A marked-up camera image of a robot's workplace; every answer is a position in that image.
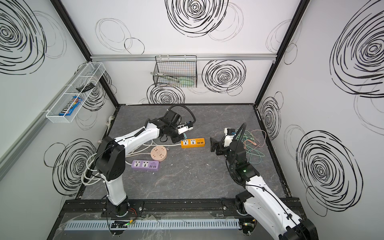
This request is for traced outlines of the orange power strip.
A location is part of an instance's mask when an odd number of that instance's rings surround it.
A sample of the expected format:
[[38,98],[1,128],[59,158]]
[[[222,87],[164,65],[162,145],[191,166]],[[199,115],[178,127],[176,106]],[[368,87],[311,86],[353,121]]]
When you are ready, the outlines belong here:
[[182,149],[200,148],[200,147],[204,147],[205,144],[206,144],[206,141],[204,138],[186,139],[181,141],[181,148]]

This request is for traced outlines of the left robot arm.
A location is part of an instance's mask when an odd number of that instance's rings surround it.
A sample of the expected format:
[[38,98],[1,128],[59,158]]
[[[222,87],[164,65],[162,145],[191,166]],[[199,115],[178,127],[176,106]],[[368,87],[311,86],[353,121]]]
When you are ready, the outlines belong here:
[[126,135],[102,139],[95,157],[95,167],[107,190],[108,203],[115,208],[115,215],[124,217],[129,212],[129,203],[123,183],[127,155],[143,144],[169,137],[173,143],[181,141],[184,134],[179,131],[182,117],[168,109],[163,117],[147,119],[145,124]]

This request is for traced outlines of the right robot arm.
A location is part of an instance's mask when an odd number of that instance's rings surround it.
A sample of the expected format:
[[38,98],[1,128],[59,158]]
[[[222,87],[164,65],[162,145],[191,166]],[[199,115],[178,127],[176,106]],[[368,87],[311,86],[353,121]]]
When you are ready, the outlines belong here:
[[223,141],[210,138],[211,152],[226,157],[227,170],[234,182],[245,191],[236,196],[237,211],[252,216],[274,240],[317,240],[315,225],[292,211],[268,187],[260,173],[247,160],[244,145],[233,139],[225,147]]

